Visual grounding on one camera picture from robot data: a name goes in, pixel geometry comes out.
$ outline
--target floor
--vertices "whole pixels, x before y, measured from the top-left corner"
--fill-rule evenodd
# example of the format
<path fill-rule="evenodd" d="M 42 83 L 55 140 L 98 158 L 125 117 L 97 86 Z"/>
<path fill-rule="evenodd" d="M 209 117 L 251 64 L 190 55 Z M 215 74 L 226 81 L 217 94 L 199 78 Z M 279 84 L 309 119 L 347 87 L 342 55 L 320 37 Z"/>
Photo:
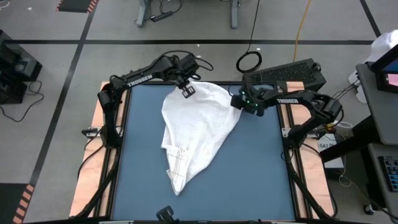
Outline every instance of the floor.
<path fill-rule="evenodd" d="M 248 47 L 257 1 L 241 1 L 236 30 L 229 28 L 229 3 L 217 0 L 183 0 L 178 13 L 156 23 L 147 21 L 141 29 L 133 23 L 139 1 L 99 0 L 91 14 L 57 12 L 58 3 L 12 0 L 0 11 L 0 29 L 43 64 L 39 80 L 44 101 L 21 123 L 0 116 L 0 183 L 35 186 L 24 222 L 68 218 L 86 143 L 80 131 L 91 124 L 102 81 L 148 65 L 171 49 L 189 50 L 211 61 L 215 70 L 203 71 L 203 80 L 240 80 L 235 62 Z M 178 1 L 166 4 L 171 9 Z M 293 60 L 305 4 L 306 0 L 261 1 L 254 31 L 257 41 L 251 47 L 260 48 L 261 68 Z M 312 1 L 300 36 L 306 41 L 298 46 L 297 58 L 313 58 L 322 65 L 327 80 L 322 93 L 332 95 L 348 86 L 347 77 L 368 57 L 371 42 L 397 28 L 397 7 L 395 0 Z M 159 13 L 157 1 L 152 13 Z M 35 97 L 4 108 L 20 118 Z M 351 124 L 369 115 L 353 91 L 341 103 L 345 121 Z M 356 161 L 355 155 L 349 156 L 348 175 L 353 178 L 361 167 Z M 389 223 L 381 212 L 363 213 L 368 202 L 356 189 L 329 183 L 339 206 L 338 218 Z"/>

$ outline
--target gray floor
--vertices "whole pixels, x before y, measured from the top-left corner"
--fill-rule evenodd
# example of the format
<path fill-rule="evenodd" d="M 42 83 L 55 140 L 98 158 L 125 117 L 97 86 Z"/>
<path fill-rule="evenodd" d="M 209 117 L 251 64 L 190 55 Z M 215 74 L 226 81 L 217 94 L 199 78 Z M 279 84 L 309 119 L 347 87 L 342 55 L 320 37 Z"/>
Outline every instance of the gray floor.
<path fill-rule="evenodd" d="M 88 15 L 56 12 L 58 2 L 12 0 L 8 8 L 0 11 L 0 29 L 17 40 L 80 39 Z M 165 11 L 176 2 L 168 2 Z M 138 1 L 100 0 L 87 39 L 248 39 L 256 3 L 256 0 L 242 1 L 237 30 L 229 28 L 229 3 L 217 0 L 184 0 L 181 11 L 174 16 L 156 23 L 147 21 L 143 28 L 138 29 L 133 24 Z M 394 13 L 398 8 L 397 1 L 368 1 L 368 4 L 382 33 L 397 27 L 398 17 Z M 304 9 L 305 0 L 261 1 L 254 38 L 294 40 Z M 152 5 L 152 13 L 159 13 L 157 1 Z M 359 0 L 314 0 L 301 32 L 303 40 L 375 38 Z M 21 123 L 13 123 L 0 116 L 0 182 L 4 183 L 29 182 L 76 45 L 29 44 L 23 48 L 43 64 L 39 80 L 44 84 L 42 93 L 45 99 L 35 105 Z M 263 56 L 262 68 L 289 63 L 293 59 L 293 45 L 252 46 L 252 49 L 257 48 Z M 86 142 L 80 131 L 91 124 L 101 82 L 112 74 L 120 75 L 146 66 L 162 52 L 172 49 L 190 50 L 211 61 L 215 70 L 200 71 L 204 80 L 241 79 L 235 69 L 235 61 L 246 51 L 247 45 L 84 45 L 25 222 L 68 217 L 76 172 Z M 348 85 L 348 75 L 357 63 L 368 57 L 369 51 L 369 45 L 299 45 L 297 57 L 299 60 L 311 57 L 321 63 L 322 74 L 328 83 L 320 91 L 332 95 Z M 251 62 L 245 60 L 244 63 L 249 67 Z M 4 108 L 19 118 L 34 100 L 34 96 L 27 96 L 22 105 Z M 347 122 L 356 124 L 369 115 L 368 107 L 356 100 L 354 92 L 345 95 L 341 102 Z M 348 169 L 351 172 L 348 175 L 353 178 L 361 167 L 355 161 L 356 156 L 350 155 Z M 388 223 L 389 219 L 380 212 L 371 217 L 363 213 L 362 206 L 367 201 L 355 188 L 341 187 L 332 180 L 330 188 L 337 199 L 338 217 L 342 220 Z"/>

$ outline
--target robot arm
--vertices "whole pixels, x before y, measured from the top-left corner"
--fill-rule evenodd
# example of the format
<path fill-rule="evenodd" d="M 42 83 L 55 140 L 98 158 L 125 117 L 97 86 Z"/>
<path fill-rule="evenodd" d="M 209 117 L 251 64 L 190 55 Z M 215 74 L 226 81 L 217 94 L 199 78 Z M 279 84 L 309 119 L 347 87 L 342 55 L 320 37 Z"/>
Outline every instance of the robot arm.
<path fill-rule="evenodd" d="M 188 55 L 181 60 L 176 55 L 166 56 L 166 54 L 172 52 L 185 52 Z M 196 60 L 202 59 L 196 58 L 190 52 L 171 51 L 162 54 L 145 68 L 130 71 L 121 77 L 112 75 L 109 78 L 109 83 L 98 93 L 99 103 L 104 113 L 104 126 L 100 135 L 105 147 L 121 146 L 121 138 L 116 131 L 116 114 L 125 90 L 154 78 L 159 78 L 165 82 L 174 83 L 182 90 L 182 95 L 188 98 L 195 93 L 195 89 L 192 86 L 187 86 L 189 84 L 188 79 L 199 80 L 200 76 L 196 74 L 196 71 L 199 67 L 203 67 L 197 64 Z M 212 70 L 213 66 L 210 65 L 210 67 L 203 68 Z"/>
<path fill-rule="evenodd" d="M 338 100 L 314 91 L 299 90 L 290 93 L 279 93 L 277 90 L 256 89 L 245 84 L 238 95 L 233 95 L 231 106 L 243 109 L 245 112 L 263 116 L 264 110 L 279 104 L 304 105 L 311 118 L 301 125 L 293 126 L 287 136 L 290 147 L 298 149 L 303 144 L 307 134 L 322 124 L 334 122 L 342 109 Z"/>

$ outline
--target crumpled fabric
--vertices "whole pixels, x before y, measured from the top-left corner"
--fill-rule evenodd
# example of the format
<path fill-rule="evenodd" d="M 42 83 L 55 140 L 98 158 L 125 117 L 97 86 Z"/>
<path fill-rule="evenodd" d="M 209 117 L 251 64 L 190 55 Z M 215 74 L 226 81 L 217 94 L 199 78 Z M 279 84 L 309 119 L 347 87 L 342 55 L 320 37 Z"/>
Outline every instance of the crumpled fabric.
<path fill-rule="evenodd" d="M 162 108 L 166 123 L 162 148 L 176 195 L 210 164 L 241 115 L 241 110 L 230 106 L 231 96 L 224 88 L 207 82 L 190 85 L 194 95 L 186 99 L 176 88 Z"/>

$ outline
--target wooden table frame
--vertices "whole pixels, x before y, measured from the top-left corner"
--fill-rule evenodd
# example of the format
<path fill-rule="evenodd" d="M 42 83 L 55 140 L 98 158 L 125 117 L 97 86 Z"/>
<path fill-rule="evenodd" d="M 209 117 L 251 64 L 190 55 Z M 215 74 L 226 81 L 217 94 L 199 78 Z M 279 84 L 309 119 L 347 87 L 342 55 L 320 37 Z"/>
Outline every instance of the wooden table frame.
<path fill-rule="evenodd" d="M 241 82 L 214 82 L 218 85 L 237 85 Z M 287 90 L 295 91 L 295 90 L 303 90 L 304 86 L 301 82 L 287 82 Z M 117 125 L 123 125 L 125 123 L 124 117 L 128 111 L 128 104 L 124 104 L 124 102 L 129 102 L 129 97 L 131 92 L 126 91 L 123 96 L 123 103 L 119 107 L 119 114 L 117 118 Z M 278 106 L 279 120 L 281 128 L 291 127 L 293 124 L 302 124 L 310 117 L 310 113 L 306 107 L 302 105 L 280 105 Z M 102 109 L 100 107 L 99 102 L 97 102 L 94 118 L 92 122 L 92 126 L 103 125 L 103 114 Z M 305 143 L 309 146 L 318 149 L 318 144 L 316 139 L 306 139 Z M 94 139 L 88 146 L 85 151 L 85 155 L 83 160 L 88 157 L 95 149 L 102 145 L 101 139 Z M 80 174 L 80 178 L 78 180 L 75 196 L 73 199 L 72 207 L 70 210 L 70 216 L 76 215 L 80 212 L 86 203 L 90 200 L 91 196 L 95 193 L 96 189 L 99 186 L 99 182 L 101 179 L 101 175 L 104 176 L 104 170 L 107 167 L 109 171 L 113 160 L 115 157 L 115 151 L 105 152 L 105 149 L 97 153 L 97 155 L 93 156 L 90 161 L 83 166 Z M 299 151 L 295 151 L 292 157 L 292 163 L 294 165 L 295 170 L 301 176 L 302 180 L 307 186 L 307 189 L 311 192 L 315 200 L 318 204 L 327 212 L 327 214 L 333 214 L 333 206 L 331 203 L 330 192 L 328 189 L 328 184 L 325 177 L 325 172 L 323 170 L 323 164 L 321 158 L 315 154 L 312 150 L 308 149 L 305 146 L 302 146 Z M 298 218 L 317 218 L 315 212 L 310 208 L 309 204 L 304 200 L 303 195 L 297 185 L 293 182 L 292 178 L 289 177 L 290 180 L 290 191 L 292 193 L 292 203 L 294 207 L 295 219 Z M 93 211 L 96 211 L 96 214 L 99 216 L 107 216 L 111 214 L 111 207 L 109 206 L 113 204 L 113 193 L 115 189 L 116 181 L 113 180 L 110 183 L 110 186 L 105 190 L 102 203 L 100 206 Z"/>

